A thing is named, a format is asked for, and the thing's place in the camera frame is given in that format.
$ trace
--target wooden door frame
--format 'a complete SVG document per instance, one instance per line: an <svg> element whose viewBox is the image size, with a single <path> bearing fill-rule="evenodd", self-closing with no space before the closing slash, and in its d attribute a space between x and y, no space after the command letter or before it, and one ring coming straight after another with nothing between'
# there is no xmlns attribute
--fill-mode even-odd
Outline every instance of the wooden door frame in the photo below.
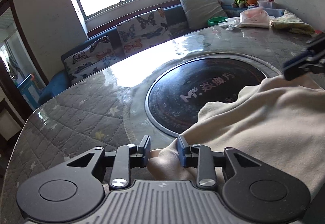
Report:
<svg viewBox="0 0 325 224"><path fill-rule="evenodd" d="M22 26L18 20L18 16L17 16L17 12L15 9L13 0L0 1L0 16L8 8L11 8L12 16L13 16L15 24L17 26L17 30L19 32L21 39L22 39L22 42L24 43L24 46L27 50L27 53L28 53L30 59L32 60L33 64L35 65L35 68L37 69L42 80L47 85L48 79L46 78L44 72L40 68L40 65L38 64L32 50L27 42L24 32L22 31ZM7 69L6 69L5 64L2 60L0 60L0 87L2 88L7 99L10 101L10 103L15 108L15 110L18 112L18 114L22 117L22 119L24 121L26 121L29 118L29 116L33 113L33 110L31 109L29 104L26 102L24 97L21 95L19 89L16 87L16 85L12 81L10 75L7 73Z"/></svg>
<svg viewBox="0 0 325 224"><path fill-rule="evenodd" d="M30 108L24 97L20 94L19 89L12 81L1 58L0 76L0 87L2 88L4 94L7 96L8 100L22 117L22 119L26 121L28 117L33 113L33 110Z"/></svg>
<svg viewBox="0 0 325 224"><path fill-rule="evenodd" d="M19 22L19 19L18 19L18 16L17 16L17 12L16 12L16 9L15 9L15 5L14 5L14 1L13 0L2 0L0 1L0 16L8 9L8 8L11 8L11 12L12 12L12 16L14 17L14 21L15 21L15 24L17 26L17 30L19 32L19 35L22 39L22 42L24 43L24 46L27 50L27 53L30 57L30 59L32 60L36 70L38 71L41 79L44 81L45 85L47 86L48 85L48 79L47 77L45 76L43 70L41 69L40 65L38 64L37 60L36 60L36 57L35 55L33 54L33 51L31 50L28 42L27 42L27 38L22 30L22 26Z"/></svg>

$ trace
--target gray cushion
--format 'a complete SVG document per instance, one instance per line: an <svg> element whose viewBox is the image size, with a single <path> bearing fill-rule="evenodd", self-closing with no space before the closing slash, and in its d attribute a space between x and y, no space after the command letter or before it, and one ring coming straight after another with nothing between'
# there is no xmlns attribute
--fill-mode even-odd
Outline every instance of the gray cushion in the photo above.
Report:
<svg viewBox="0 0 325 224"><path fill-rule="evenodd" d="M191 30L208 27L208 19L227 17L217 0L180 0Z"/></svg>

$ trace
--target folded cloth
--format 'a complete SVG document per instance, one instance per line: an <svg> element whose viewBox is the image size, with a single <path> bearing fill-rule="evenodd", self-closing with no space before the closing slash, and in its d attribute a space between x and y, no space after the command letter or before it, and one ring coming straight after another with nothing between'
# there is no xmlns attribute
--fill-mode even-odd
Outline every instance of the folded cloth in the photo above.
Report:
<svg viewBox="0 0 325 224"><path fill-rule="evenodd" d="M307 23L304 23L297 17L297 15L287 10L284 11L284 14L281 17L270 19L270 24L275 29L288 29L291 33L308 35L315 33L313 27Z"/></svg>
<svg viewBox="0 0 325 224"><path fill-rule="evenodd" d="M212 151L234 147L303 181L315 197L325 176L325 91L308 76L267 78L244 87L233 103L208 102L182 135ZM157 180L194 180L182 168L176 140L151 151L148 169ZM216 167L218 181L223 180Z"/></svg>

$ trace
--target butterfly print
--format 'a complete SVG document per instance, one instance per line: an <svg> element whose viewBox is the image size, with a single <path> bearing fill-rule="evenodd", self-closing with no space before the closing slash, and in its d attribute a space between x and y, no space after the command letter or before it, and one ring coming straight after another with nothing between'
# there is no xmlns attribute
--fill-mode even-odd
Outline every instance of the butterfly print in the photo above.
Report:
<svg viewBox="0 0 325 224"><path fill-rule="evenodd" d="M98 43L110 43L110 40L109 40L108 36L104 36L104 37L98 39L96 42L94 42L94 43L91 45L91 47L90 47L90 49L89 49L89 51L90 51L91 53L95 50L95 48L97 47Z"/></svg>
<svg viewBox="0 0 325 224"><path fill-rule="evenodd" d="M111 49L107 49L106 50L106 52L99 52L99 53L97 53L97 55L96 55L96 57L97 57L97 59L98 59L98 61L99 60L102 60L103 58L105 58L105 57L107 57L107 56L110 56L110 55L114 55L114 53L112 52L112 50Z"/></svg>
<svg viewBox="0 0 325 224"><path fill-rule="evenodd" d="M155 18L155 14L152 12L151 14L149 14L148 19L144 19L141 17L137 17L136 19L138 20L138 22L141 25L142 29L146 29L147 25L151 24L152 26L157 25L156 21L154 20Z"/></svg>
<svg viewBox="0 0 325 224"><path fill-rule="evenodd" d="M123 42L127 42L127 40L129 39L129 37L131 37L131 39L133 39L135 37L134 31L135 31L134 24L132 24L130 26L128 32L119 31L119 34L120 34L121 38L123 39Z"/></svg>
<svg viewBox="0 0 325 224"><path fill-rule="evenodd" d="M67 62L64 62L63 64L64 64L64 67L65 67L66 71L69 72L71 69L68 66Z"/></svg>
<svg viewBox="0 0 325 224"><path fill-rule="evenodd" d="M158 9L157 11L162 18L165 18L165 11L163 9Z"/></svg>
<svg viewBox="0 0 325 224"><path fill-rule="evenodd" d="M77 77L72 75L72 74L69 74L69 79L72 81L72 80L75 80Z"/></svg>
<svg viewBox="0 0 325 224"><path fill-rule="evenodd" d="M168 31L168 24L166 24L166 23L161 23L160 25L161 25L162 27L165 28L165 31Z"/></svg>
<svg viewBox="0 0 325 224"><path fill-rule="evenodd" d="M86 55L86 53L83 51L83 52L81 52L79 54L75 54L72 58L73 58L72 64L74 65L75 63L77 63L77 62L79 62L81 60L89 58L89 56Z"/></svg>
<svg viewBox="0 0 325 224"><path fill-rule="evenodd" d="M81 76L82 76L83 79L85 79L85 78L89 77L90 75L97 73L98 71L99 71L99 69L97 67L95 67L93 69L93 72L92 73L89 73L89 75L88 74L83 74Z"/></svg>
<svg viewBox="0 0 325 224"><path fill-rule="evenodd" d="M129 53L132 49L140 49L142 48L141 39L136 39L135 41L124 45L124 50Z"/></svg>
<svg viewBox="0 0 325 224"><path fill-rule="evenodd" d="M85 69L86 67L89 67L91 65L93 65L94 63L88 62L83 64L82 66L77 67L77 70L74 72L75 74L78 74L81 72L81 70Z"/></svg>
<svg viewBox="0 0 325 224"><path fill-rule="evenodd" d="M147 39L151 39L155 36L159 36L161 35L161 31L163 30L162 27L159 27L157 30L155 30L154 32L151 32L151 33L147 33L147 34L143 34L141 35L141 37L146 37Z"/></svg>
<svg viewBox="0 0 325 224"><path fill-rule="evenodd" d="M98 40L100 43L110 43L108 36L104 36Z"/></svg>
<svg viewBox="0 0 325 224"><path fill-rule="evenodd" d="M95 68L93 69L93 74L97 73L98 71L99 71L99 69L98 69L97 67L95 67Z"/></svg>

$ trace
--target plastic container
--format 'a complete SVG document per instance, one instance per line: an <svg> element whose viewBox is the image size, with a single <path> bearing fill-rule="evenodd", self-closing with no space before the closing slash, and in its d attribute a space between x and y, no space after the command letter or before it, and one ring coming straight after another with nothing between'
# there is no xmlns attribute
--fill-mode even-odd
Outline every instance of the plastic container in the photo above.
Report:
<svg viewBox="0 0 325 224"><path fill-rule="evenodd" d="M208 25L209 26L215 26L218 25L219 23L224 23L225 20L227 19L227 17L213 17L211 19L208 20Z"/></svg>
<svg viewBox="0 0 325 224"><path fill-rule="evenodd" d="M257 2L260 7L269 8L269 9L276 9L277 4L273 1L258 1Z"/></svg>
<svg viewBox="0 0 325 224"><path fill-rule="evenodd" d="M248 6L248 9L254 9L257 8L256 6ZM281 17L284 14L285 9L269 9L269 8L265 8L262 7L264 11L266 11L268 13L268 15L270 16L274 16L274 17Z"/></svg>

